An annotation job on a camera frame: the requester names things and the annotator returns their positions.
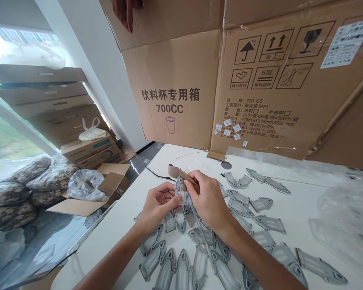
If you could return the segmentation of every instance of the white wall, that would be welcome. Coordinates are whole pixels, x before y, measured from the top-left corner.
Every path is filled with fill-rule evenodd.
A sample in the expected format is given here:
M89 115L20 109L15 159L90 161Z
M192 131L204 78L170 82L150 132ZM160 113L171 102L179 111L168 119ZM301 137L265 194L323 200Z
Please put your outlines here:
M125 64L98 0L35 0L91 90L114 132L134 151L145 140Z

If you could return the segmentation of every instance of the wire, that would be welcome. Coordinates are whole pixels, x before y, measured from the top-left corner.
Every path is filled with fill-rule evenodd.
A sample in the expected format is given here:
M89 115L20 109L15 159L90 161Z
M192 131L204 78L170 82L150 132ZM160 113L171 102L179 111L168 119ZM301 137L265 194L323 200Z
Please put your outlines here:
M157 175L156 173L154 173L151 169L149 169L147 166L145 166L146 169L148 169L149 171L151 171L154 175L156 175L157 177L159 178L163 178L163 179L167 179L167 180L170 180L170 181L173 181L173 182L176 182L176 180L173 180L171 177L165 177L165 176L160 176L160 175Z

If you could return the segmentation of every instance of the white table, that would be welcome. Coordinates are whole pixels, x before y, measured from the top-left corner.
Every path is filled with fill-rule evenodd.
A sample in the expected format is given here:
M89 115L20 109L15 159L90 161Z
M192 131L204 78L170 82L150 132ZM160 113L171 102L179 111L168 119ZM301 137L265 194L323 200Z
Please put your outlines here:
M256 160L233 155L226 156L226 161L232 164L232 169L225 170L222 168L220 162L206 158L206 155L207 153L202 150L175 145L165 145L149 163L148 167L161 176L168 176L167 168L169 163L180 167L186 172L199 169L208 176L218 179L224 185L225 189L230 189L230 186L220 173L231 171L233 176L236 179L239 179L246 173L245 168L254 169L264 175L267 172L270 172L271 177L285 179L279 180L279 182L285 185L292 192L292 195L281 194L269 185L259 184L255 180L250 183L248 188L239 189L238 191L249 196L251 200L257 199L258 197L273 199L272 209L263 211L261 214L266 214L269 217L280 218L282 220L287 234L283 235L278 232L270 232L277 244L285 242L293 252L294 248L298 247L308 254L321 257L335 267L349 281L349 284L345 286L335 286L325 283L319 276L316 276L307 270L303 270L310 290L363 289L363 279L320 245L313 238L308 225L309 218L317 217L316 202L317 198L328 189L325 185L330 184L333 186L334 184L339 183L341 181L339 179L340 177L328 176L328 178L325 178L325 174L317 176L317 172L312 173L312 177L299 176L295 174L295 170L283 170L272 164L261 163ZM158 186L164 181L164 179L155 177L148 170L144 170L60 271L54 280L52 289L72 289L133 226L133 218L141 211L148 190ZM251 219L247 219L247 221L253 224L254 231L262 230L262 228L256 225ZM194 218L193 215L190 214L187 219L187 229L184 235L181 235L175 230L168 234L163 232L160 237L160 239L166 239L167 249L170 249L171 247L175 249L177 257L179 256L180 251L185 248L191 263L193 263L194 260L195 243L187 236L187 232L194 227L196 227ZM160 265L157 266L151 276L150 282L147 283L144 281L141 272L138 269L139 263L143 260L144 258L140 250L138 250L120 276L114 289L152 289L156 283ZM236 279L241 283L241 264L233 256L229 262L229 268ZM174 288L175 276L173 277L171 284L171 289ZM223 289L219 278L214 275L212 266L209 262L207 264L207 279L204 289Z

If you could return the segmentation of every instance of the white plastic bag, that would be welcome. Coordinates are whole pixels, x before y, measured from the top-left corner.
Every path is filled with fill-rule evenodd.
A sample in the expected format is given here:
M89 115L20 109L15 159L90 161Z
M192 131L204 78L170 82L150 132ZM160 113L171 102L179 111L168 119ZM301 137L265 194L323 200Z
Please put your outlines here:
M82 118L82 124L83 128L85 129L84 132L82 132L78 139L81 141L91 141L95 139L99 139L106 136L106 131L97 128L97 126L100 124L100 119L94 118L92 122L92 126L88 129L86 126L85 119Z
M97 170L78 170L69 180L67 194L74 199L102 202L106 201L105 194L98 189L98 186L104 179L105 177L102 173Z

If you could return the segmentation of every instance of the plastic bag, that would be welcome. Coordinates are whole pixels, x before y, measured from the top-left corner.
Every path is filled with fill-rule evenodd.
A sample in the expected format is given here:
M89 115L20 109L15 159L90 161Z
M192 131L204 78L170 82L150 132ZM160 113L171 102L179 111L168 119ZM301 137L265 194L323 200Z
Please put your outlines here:
M102 173L97 170L78 170L70 178L67 194L74 199L105 201L105 194L97 189L104 179Z
M332 188L317 201L314 238L363 277L363 187Z
M81 141L91 141L95 139L99 139L106 136L106 131L97 128L97 126L100 124L100 119L94 118L92 122L92 126L88 129L86 126L85 119L82 118L82 124L83 128L85 129L84 132L82 132L78 139Z

